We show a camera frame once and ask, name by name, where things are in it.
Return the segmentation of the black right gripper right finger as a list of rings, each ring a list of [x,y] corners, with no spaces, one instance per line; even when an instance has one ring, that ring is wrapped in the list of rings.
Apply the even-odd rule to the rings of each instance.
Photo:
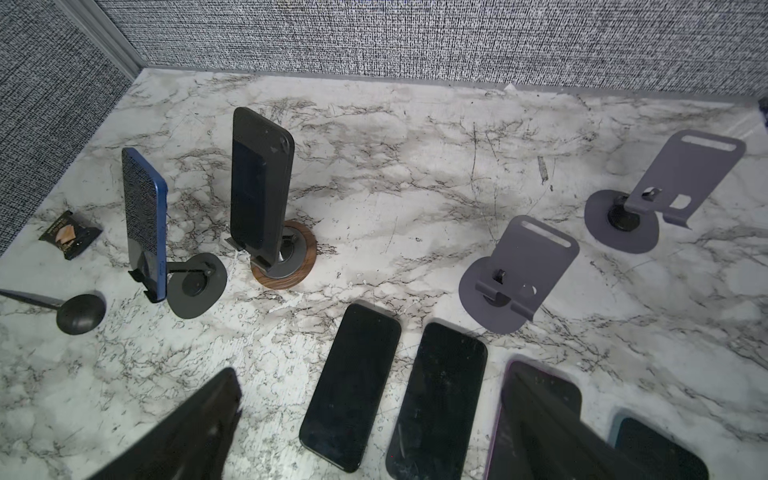
[[[515,372],[503,407],[519,458],[519,479],[651,479],[529,375]]]

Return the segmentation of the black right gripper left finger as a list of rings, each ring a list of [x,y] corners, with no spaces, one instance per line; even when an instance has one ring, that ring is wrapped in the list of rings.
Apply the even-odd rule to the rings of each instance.
[[[242,410],[233,368],[222,369],[94,479],[221,479]]]

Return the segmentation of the phone with reflective screen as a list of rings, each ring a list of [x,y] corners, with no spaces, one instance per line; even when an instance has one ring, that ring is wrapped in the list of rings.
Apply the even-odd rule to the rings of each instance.
[[[479,340],[425,326],[385,465],[394,479],[459,479],[487,362]]]

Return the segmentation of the green edged phone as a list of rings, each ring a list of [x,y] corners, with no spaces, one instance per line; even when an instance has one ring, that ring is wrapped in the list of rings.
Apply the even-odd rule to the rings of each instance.
[[[710,478],[708,467],[697,455],[633,417],[617,415],[609,438],[615,450],[655,479]]]

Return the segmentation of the purple phone stand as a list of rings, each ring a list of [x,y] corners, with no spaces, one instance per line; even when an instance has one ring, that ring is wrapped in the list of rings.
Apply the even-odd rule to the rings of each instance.
[[[659,221],[685,228],[744,156],[744,141],[697,130],[673,134],[632,192],[601,190],[586,202],[584,220],[600,243],[630,254],[653,250]]]

